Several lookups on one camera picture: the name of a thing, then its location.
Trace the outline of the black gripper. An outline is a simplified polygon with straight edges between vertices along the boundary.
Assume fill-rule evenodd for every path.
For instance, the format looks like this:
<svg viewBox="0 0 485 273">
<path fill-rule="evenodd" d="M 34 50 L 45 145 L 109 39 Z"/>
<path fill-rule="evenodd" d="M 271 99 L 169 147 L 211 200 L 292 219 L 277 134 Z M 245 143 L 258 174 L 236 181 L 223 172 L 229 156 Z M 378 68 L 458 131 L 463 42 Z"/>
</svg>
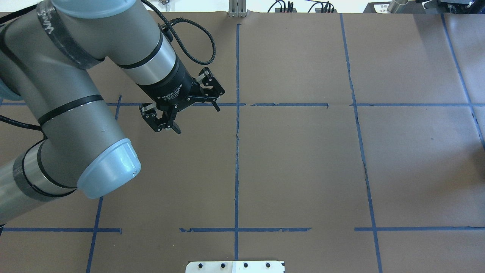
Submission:
<svg viewBox="0 0 485 273">
<path fill-rule="evenodd" d="M 138 86 L 154 102 L 139 105 L 142 118 L 154 132 L 166 129 L 181 134 L 175 122 L 178 105 L 187 107 L 187 97 L 191 92 L 192 102 L 210 103 L 217 112 L 221 110 L 217 100 L 225 94 L 225 89 L 208 67 L 201 69 L 199 75 L 193 78 L 179 57 L 175 58 L 174 68 L 164 79 Z"/>
</svg>

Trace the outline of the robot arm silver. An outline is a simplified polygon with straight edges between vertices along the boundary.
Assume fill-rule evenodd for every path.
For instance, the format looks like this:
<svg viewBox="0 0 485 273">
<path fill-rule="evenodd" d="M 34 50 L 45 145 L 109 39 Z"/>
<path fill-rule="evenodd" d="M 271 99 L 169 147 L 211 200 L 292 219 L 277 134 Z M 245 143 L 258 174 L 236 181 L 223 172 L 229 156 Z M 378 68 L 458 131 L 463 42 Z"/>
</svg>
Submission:
<svg viewBox="0 0 485 273">
<path fill-rule="evenodd" d="M 1 17 L 1 98 L 24 101 L 38 124 L 1 121 L 43 134 L 1 167 L 1 227 L 76 190 L 102 197 L 140 172 L 89 69 L 111 59 L 151 98 L 139 110 L 152 130 L 180 134 L 178 112 L 220 111 L 215 55 L 207 29 L 167 20 L 147 0 L 43 0 Z"/>
</svg>

